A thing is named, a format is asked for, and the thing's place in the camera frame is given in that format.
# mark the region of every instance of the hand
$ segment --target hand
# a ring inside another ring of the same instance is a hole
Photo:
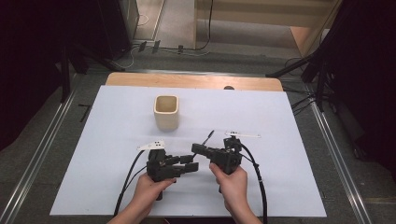
[[[176,179],[173,178],[154,182],[147,173],[142,174],[137,181],[132,200],[109,223],[140,223],[143,218],[149,215],[152,205],[160,193],[175,181]]]
[[[210,163],[209,168],[220,185],[224,205],[235,222],[261,223],[248,205],[248,173],[240,166],[230,175],[224,174],[215,163]]]

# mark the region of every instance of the ceramic cup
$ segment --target ceramic cup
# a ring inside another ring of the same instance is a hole
[[[154,102],[154,116],[162,131],[173,131],[178,127],[178,97],[159,95]]]

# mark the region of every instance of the gray floor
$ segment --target gray floor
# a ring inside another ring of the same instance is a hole
[[[165,5],[172,6],[172,1],[167,0]],[[166,23],[164,20],[166,13],[168,16],[176,14],[170,10],[168,8],[164,12],[162,23]],[[246,46],[244,48],[245,50],[235,51],[234,42],[232,42],[232,46],[218,44],[219,41],[216,40],[216,33],[221,34],[222,32],[219,32],[215,25],[213,27],[214,39],[209,44],[211,53],[201,57],[192,57],[177,55],[167,51],[159,51],[152,54],[149,49],[140,53],[134,51],[134,64],[127,70],[217,72],[229,76],[263,77],[264,74],[272,73],[283,68],[287,59],[298,57],[296,54],[297,48],[293,44],[292,37],[287,31],[287,28],[273,28],[272,34],[266,35],[264,38],[265,42],[260,44],[260,48],[264,45],[269,49],[262,48],[256,51],[253,50],[254,48],[251,48],[257,45],[256,40],[262,41],[262,35],[253,36],[250,40],[248,38],[241,38],[241,42],[238,42],[239,44],[237,45],[241,46],[241,48]],[[162,42],[166,43],[167,38],[164,37]],[[169,40],[168,43],[169,45],[176,45],[181,42],[171,42]],[[130,64],[131,61],[131,56],[125,55],[117,63],[126,65]],[[285,91],[288,91],[291,105],[306,97],[306,93],[304,92],[295,92],[305,91],[304,83],[299,79],[301,72],[301,70],[295,70],[291,74],[287,74],[281,78]],[[90,62],[88,75],[78,76],[80,83],[77,85],[75,97],[64,117],[63,124],[49,148],[49,153],[42,163],[35,181],[21,205],[14,223],[106,223],[109,221],[110,217],[100,216],[49,216],[56,193],[77,145],[84,127],[84,122],[86,121],[84,119],[81,122],[85,113],[85,107],[78,105],[93,104],[99,87],[105,84],[109,73],[102,65]],[[60,106],[60,98],[61,90],[57,90],[29,122],[18,140],[0,152],[0,211],[7,206],[13,189],[23,175],[30,159],[35,154],[42,136],[45,134],[52,117]],[[332,128],[332,132],[342,151],[349,171],[365,201],[373,223],[395,223],[396,184],[391,179],[389,172],[376,162],[362,162],[355,159],[353,147],[347,138],[342,123],[327,103],[324,106],[325,116],[329,121],[329,125]],[[307,107],[295,118],[319,191],[322,193],[323,203],[328,217],[270,217],[270,223],[358,223],[339,174],[335,169],[329,149],[315,120],[312,108]]]

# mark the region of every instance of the cup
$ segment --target cup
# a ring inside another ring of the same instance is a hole
[[[162,131],[173,131],[178,127],[178,97],[159,95],[154,102],[154,117]]]

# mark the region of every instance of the white surface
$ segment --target white surface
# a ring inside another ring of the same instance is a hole
[[[153,115],[157,95],[179,97],[180,124],[170,133],[159,131]],[[167,154],[191,154],[211,130],[209,147],[223,147],[226,131],[260,134],[242,137],[264,180],[270,217],[325,217],[303,142],[284,92],[162,89],[103,86],[99,91],[51,215],[112,215],[136,148],[163,139]],[[199,171],[185,174],[163,193],[150,213],[156,216],[228,217],[209,160],[197,155]],[[143,153],[134,172],[148,159]],[[246,159],[248,201],[262,216],[257,176]],[[126,191],[122,209],[132,198],[135,180]]]

